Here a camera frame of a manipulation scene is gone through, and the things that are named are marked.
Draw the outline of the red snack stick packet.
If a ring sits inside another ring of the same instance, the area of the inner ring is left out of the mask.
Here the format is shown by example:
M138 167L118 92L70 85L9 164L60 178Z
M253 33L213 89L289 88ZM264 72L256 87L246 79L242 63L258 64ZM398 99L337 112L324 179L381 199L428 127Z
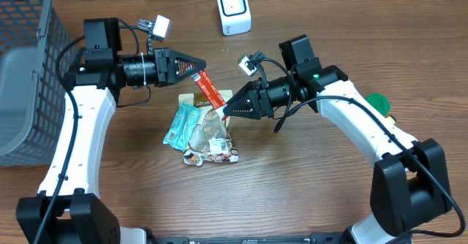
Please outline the red snack stick packet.
M216 113L219 115L222 121L227 120L227 116L224 114L224 108L226 101L215 87L213 82L207 73L202 70L192 75L192 79L197 84L199 89L204 93L205 97L210 102Z

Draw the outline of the brown snack pouch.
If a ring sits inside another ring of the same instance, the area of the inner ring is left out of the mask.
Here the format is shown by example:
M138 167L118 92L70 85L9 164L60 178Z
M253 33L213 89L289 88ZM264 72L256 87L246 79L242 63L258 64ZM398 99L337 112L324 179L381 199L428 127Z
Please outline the brown snack pouch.
M184 163L202 166L204 162L238 162L239 152L228 131L230 119L222 120L204 93L180 94L178 101L180 104L193 105L201 111L184 150Z

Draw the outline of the teal Kleenex tissue pack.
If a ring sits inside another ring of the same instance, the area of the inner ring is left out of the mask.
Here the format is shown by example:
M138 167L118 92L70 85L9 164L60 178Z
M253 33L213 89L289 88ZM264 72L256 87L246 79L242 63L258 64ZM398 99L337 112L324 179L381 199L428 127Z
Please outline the teal Kleenex tissue pack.
M181 103L163 143L176 150L185 150L198 124L201 110L187 103Z

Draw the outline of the green lid jar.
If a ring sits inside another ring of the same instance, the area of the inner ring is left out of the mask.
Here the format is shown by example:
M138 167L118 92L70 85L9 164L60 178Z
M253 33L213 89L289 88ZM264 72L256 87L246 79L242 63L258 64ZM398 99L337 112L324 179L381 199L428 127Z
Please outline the green lid jar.
M369 94L365 100L381 115L387 115L390 111L390 102L382 94Z

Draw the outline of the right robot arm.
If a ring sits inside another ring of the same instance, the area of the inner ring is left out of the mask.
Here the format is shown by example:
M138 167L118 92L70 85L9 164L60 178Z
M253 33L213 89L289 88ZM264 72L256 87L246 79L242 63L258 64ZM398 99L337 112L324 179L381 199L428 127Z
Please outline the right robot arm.
M224 108L226 116L259 120L286 116L309 106L340 128L373 169L371 214L331 235L335 243L410 243L421 225L448 213L450 195L445 152L433 139L419 141L387 122L337 66L322 67L309 38L282 42L284 77L265 75L247 83Z

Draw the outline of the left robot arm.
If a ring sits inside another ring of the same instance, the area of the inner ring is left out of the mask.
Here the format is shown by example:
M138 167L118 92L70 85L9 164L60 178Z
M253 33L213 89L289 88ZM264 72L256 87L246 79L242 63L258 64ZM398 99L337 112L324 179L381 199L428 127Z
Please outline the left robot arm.
M145 228L121 226L99 198L99 167L107 128L126 87L168 87L203 71L203 59L170 48L122 54L118 18L87 19L79 62L57 74L64 121L35 197L19 200L17 221L30 243L152 243Z

